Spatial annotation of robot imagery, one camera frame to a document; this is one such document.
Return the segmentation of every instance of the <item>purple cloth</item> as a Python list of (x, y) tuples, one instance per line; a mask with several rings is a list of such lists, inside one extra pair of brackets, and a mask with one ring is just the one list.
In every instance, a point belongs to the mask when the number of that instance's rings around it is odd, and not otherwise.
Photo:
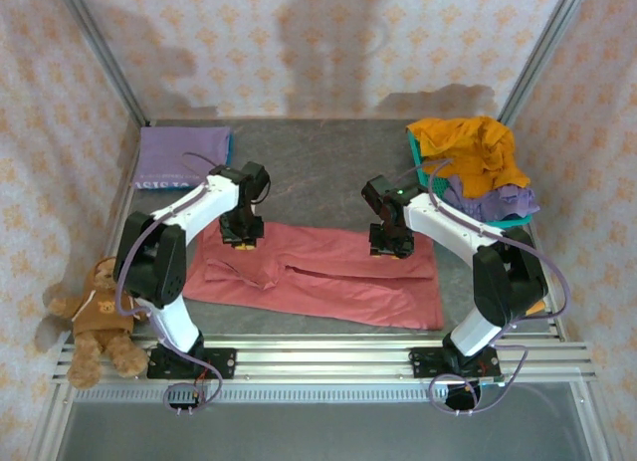
[(184, 152), (207, 157), (215, 164), (229, 164), (232, 150), (230, 127), (143, 127), (139, 162), (132, 183), (136, 189), (187, 188), (199, 185), (210, 163)]
[(443, 194), (445, 202), (480, 222), (505, 220), (513, 215), (524, 218), (539, 211), (535, 194), (529, 187), (508, 184), (482, 197), (470, 199), (462, 195), (460, 177), (452, 175), (447, 181), (449, 187)]

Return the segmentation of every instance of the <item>orange cloth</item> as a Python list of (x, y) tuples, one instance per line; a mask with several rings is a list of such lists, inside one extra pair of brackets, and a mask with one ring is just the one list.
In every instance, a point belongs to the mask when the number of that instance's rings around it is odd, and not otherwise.
[[(439, 177), (457, 174), (465, 197), (482, 197), (503, 185), (526, 187), (531, 180), (516, 166), (513, 132), (488, 116), (438, 119), (428, 117), (407, 126), (430, 160), (452, 159)], [(436, 166), (425, 167), (431, 174)]]

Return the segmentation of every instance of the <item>teddy bear face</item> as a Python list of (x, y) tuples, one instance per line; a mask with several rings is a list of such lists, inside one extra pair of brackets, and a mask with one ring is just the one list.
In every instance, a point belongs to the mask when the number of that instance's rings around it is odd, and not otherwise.
[(104, 302), (98, 302), (100, 306), (100, 313), (110, 315), (115, 313), (115, 302), (106, 300)]
[(100, 289), (115, 290), (117, 282), (112, 276), (115, 268), (115, 258), (106, 259), (96, 268), (96, 276), (94, 279), (95, 286)]

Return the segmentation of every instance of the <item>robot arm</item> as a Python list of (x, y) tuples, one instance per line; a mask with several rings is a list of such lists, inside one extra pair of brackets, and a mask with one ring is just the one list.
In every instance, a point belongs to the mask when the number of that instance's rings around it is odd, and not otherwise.
[(151, 214), (133, 212), (126, 219), (115, 259), (116, 280), (133, 244), (162, 219), (136, 250), (123, 286), (151, 310), (166, 342), (180, 351), (198, 359), (203, 351), (202, 334), (190, 320), (182, 296), (186, 247), (217, 218), (224, 243), (255, 246), (263, 237), (263, 221), (254, 216), (252, 202), (269, 183), (270, 176), (259, 164), (249, 162), (241, 170), (218, 166), (174, 204)]
[[(415, 231), (450, 249), (473, 269), (476, 307), (443, 340), (445, 362), (453, 372), (459, 372), (504, 326), (546, 296), (547, 283), (536, 257), (468, 230), (438, 210), (420, 185), (396, 188), (378, 176), (367, 182), (362, 195), (382, 220), (382, 225), (370, 227), (372, 254), (408, 257), (414, 250)], [(461, 220), (532, 247), (531, 237), (522, 228), (495, 231), (444, 207)]]

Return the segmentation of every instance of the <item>wallpaper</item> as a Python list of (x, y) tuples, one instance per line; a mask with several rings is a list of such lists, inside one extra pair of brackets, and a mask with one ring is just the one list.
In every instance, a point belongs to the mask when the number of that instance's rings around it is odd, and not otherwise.
[(148, 118), (497, 116), (557, 0), (87, 0)]
[(514, 126), (543, 249), (573, 290), (626, 459), (637, 459), (637, 0), (585, 0)]
[(61, 0), (0, 0), (0, 459), (25, 459), (138, 130)]

